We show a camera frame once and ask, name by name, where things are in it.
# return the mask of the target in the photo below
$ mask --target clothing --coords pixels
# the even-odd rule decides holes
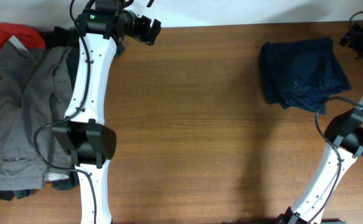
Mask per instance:
[[[333,54],[330,38],[293,43],[265,43],[260,52],[260,75],[266,100],[286,109],[316,111],[331,94],[350,90]]]
[[[0,50],[3,45],[12,37],[17,37],[27,49],[44,49],[45,41],[34,29],[26,25],[0,23]]]
[[[39,127],[62,119],[71,100],[66,58],[70,48],[17,50],[7,42],[0,53],[0,191],[42,189],[46,180],[69,172],[48,168],[36,155]],[[50,129],[38,136],[50,163],[71,167]]]

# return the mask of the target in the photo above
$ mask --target gray cloth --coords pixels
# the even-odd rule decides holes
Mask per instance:
[[[0,53],[0,190],[42,189],[46,180],[68,178],[36,155],[35,130],[62,119],[72,90],[66,59],[70,48],[17,50],[7,42]],[[39,149],[56,166],[71,167],[50,129]]]

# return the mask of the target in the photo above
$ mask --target table surface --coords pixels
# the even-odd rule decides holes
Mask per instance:
[[[334,39],[334,53],[359,101],[363,60],[338,45],[345,22],[163,29],[152,47],[127,38],[113,60],[106,125],[117,132],[108,174],[116,223],[221,223],[274,218],[311,179],[323,153],[314,114],[264,100],[259,77],[266,41]],[[328,105],[330,120],[349,110]],[[343,177],[324,213],[363,224],[363,157]],[[79,223],[79,187],[47,184],[29,198],[0,200],[0,223]]]

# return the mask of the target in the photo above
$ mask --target red cloth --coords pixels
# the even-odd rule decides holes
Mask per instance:
[[[45,41],[35,29],[21,24],[0,23],[0,50],[12,36],[17,37],[27,49],[46,48]]]

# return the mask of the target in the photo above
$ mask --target wall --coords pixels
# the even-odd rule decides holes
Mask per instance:
[[[135,0],[147,3],[149,0]],[[74,15],[86,4],[76,0]],[[71,27],[70,0],[1,0],[0,22],[38,30]],[[363,10],[363,0],[155,0],[144,13],[163,27],[218,26],[272,22],[345,21]]]

